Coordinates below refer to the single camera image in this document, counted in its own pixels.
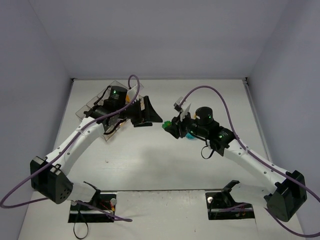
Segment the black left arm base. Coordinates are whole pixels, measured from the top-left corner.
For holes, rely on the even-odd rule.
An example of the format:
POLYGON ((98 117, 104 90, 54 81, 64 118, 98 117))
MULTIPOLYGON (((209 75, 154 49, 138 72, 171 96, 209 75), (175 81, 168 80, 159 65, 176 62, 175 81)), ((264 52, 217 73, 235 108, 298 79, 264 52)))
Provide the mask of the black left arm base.
MULTIPOLYGON (((90 200, 88 204, 114 215, 116 211, 117 195, 115 193, 101 192, 101 190, 91 183, 84 183, 95 189, 93 199, 90 200)), ((95 211, 87 206, 78 203, 70 206, 68 223, 113 223, 114 221, 115 220, 112 217, 109 217, 100 211, 95 211)))

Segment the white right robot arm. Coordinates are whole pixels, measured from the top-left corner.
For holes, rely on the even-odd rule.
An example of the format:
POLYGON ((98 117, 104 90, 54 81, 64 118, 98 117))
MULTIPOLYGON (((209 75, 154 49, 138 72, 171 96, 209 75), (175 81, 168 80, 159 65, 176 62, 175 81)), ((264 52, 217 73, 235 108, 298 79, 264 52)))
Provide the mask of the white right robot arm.
POLYGON ((307 200, 304 175, 297 170, 289 172, 260 158, 246 145, 238 142, 233 131, 214 120, 210 107, 200 107, 195 114, 196 117, 192 118, 187 109, 182 110, 162 127, 176 139, 190 134, 204 141, 212 153, 248 171, 264 186, 256 191, 258 202, 278 220, 288 222, 307 200))

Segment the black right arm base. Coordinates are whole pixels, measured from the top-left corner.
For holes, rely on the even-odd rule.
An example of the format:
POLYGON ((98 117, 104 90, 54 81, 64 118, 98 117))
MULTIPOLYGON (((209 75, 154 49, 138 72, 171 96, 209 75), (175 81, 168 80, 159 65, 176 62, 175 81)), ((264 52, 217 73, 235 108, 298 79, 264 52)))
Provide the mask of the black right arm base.
POLYGON ((205 193, 209 221, 255 219, 253 206, 236 202, 231 195, 232 189, 239 184, 238 180, 232 180, 222 190, 205 193))

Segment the teal rounded lego brick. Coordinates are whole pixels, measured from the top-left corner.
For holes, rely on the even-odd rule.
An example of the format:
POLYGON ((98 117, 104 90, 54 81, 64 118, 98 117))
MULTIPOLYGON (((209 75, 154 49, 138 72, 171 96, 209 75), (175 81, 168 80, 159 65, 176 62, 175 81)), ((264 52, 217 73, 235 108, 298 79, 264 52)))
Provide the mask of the teal rounded lego brick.
POLYGON ((185 137, 186 137, 187 139, 189 139, 189 140, 194 140, 194 139, 195 139, 195 137, 194 137, 193 135, 191 135, 190 133, 187 133, 187 134, 185 135, 185 137))

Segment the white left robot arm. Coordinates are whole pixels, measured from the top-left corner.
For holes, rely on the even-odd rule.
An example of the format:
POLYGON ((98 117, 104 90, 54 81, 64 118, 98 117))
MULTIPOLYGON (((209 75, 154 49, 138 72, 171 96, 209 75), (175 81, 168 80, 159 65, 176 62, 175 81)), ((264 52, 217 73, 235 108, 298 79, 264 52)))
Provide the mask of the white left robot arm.
POLYGON ((138 97, 137 88, 126 89, 109 85, 109 96, 100 104, 84 111, 76 130, 46 157, 34 157, 30 162, 31 186, 34 190, 56 204, 66 200, 91 202, 99 190, 89 183, 73 183, 68 179, 73 165, 83 152, 102 136, 112 135, 126 121, 133 127, 151 127, 162 123, 149 97, 138 97))

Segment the green number two lego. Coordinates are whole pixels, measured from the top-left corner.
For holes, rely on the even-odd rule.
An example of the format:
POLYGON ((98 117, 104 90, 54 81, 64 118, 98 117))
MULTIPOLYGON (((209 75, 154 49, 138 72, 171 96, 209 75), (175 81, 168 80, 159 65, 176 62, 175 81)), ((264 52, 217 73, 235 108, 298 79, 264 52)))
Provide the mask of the green number two lego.
POLYGON ((162 124, 162 128, 165 130, 166 128, 170 128, 172 126, 172 122, 170 120, 165 121, 162 124))

